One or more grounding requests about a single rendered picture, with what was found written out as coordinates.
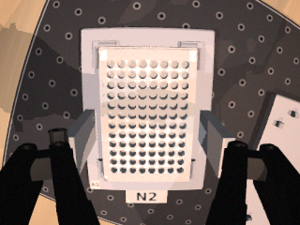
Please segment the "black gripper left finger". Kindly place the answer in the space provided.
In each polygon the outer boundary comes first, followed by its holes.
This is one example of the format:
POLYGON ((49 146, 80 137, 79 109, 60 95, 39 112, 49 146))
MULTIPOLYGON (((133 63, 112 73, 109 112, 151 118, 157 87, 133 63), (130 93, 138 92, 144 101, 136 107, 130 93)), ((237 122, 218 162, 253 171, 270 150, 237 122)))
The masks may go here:
POLYGON ((50 153, 23 143, 1 169, 0 225, 29 225, 43 180, 51 179, 59 225, 100 225, 80 177, 97 140, 95 109, 85 109, 69 129, 47 133, 50 153))

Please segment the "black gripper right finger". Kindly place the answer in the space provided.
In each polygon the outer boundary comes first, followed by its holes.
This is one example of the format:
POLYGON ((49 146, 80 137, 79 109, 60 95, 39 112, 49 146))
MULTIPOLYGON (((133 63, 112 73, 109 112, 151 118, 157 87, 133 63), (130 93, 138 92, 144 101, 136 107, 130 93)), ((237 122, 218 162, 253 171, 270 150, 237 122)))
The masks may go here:
POLYGON ((219 178, 205 225, 246 225, 247 179, 270 225, 300 225, 300 173, 277 146, 248 149, 209 110, 200 110, 198 141, 219 178))

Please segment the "white label reading n2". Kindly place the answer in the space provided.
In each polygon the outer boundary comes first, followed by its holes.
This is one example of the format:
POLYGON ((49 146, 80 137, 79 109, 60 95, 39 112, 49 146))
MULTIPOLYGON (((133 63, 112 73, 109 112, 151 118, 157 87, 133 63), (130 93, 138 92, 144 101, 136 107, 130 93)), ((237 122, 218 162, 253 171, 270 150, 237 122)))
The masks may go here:
POLYGON ((168 190, 126 190, 127 203, 166 203, 168 190))

